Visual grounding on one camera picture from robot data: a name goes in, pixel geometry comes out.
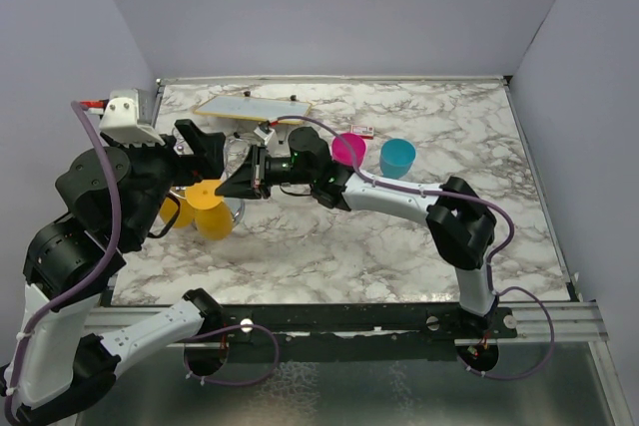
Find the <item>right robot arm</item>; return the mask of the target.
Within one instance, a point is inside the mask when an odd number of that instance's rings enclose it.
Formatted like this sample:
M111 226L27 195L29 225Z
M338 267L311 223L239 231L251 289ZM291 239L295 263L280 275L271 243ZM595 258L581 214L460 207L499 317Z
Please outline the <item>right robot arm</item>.
M425 225L439 255L455 268L460 329L480 337L493 327L497 295L485 256L494 241L496 217L468 183L456 177L439 187L368 181L335 161L327 142L311 127L294 129L288 144L286 157L273 157L265 146L252 146L216 194L261 200L271 196L273 186L307 185L311 196L328 209L384 213Z

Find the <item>yellow wine glass front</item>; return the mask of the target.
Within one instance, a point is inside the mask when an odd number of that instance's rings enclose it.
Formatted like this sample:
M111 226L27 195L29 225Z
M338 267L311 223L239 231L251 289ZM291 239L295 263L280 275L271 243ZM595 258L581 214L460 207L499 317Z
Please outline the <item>yellow wine glass front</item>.
M186 200L194 210L196 229L210 240L222 240L233 229L231 211L224 198L216 194L221 184L221 180L205 180L186 188Z

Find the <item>pink plastic wine glass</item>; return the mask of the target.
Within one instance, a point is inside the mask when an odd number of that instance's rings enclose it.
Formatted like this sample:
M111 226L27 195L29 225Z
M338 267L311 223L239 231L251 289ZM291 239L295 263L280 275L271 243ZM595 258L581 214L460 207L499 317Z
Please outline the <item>pink plastic wine glass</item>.
M353 133L343 133L339 137L334 137L331 142L332 159L343 165L361 166L366 154L366 142L359 135Z

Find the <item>blue plastic wine glass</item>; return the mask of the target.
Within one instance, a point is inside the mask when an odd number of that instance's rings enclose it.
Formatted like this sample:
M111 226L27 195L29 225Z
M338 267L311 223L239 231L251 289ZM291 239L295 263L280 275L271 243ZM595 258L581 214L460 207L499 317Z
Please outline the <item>blue plastic wine glass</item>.
M411 142L390 139L380 149L380 171L384 177L398 180L410 171L415 157L416 149Z

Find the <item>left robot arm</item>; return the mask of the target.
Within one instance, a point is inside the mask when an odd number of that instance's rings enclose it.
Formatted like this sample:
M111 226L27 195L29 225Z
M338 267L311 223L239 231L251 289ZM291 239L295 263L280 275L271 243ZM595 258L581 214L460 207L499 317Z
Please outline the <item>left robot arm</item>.
M27 248L25 313L12 361L2 370L5 415L13 425L50 425L100 401L132 365L164 346L214 338L222 307L202 289L138 325L109 334L86 333L91 310L110 278L153 236L152 226L174 187L216 180L224 170L226 138L190 120L176 137L128 146L92 133L92 148L55 184L66 205Z

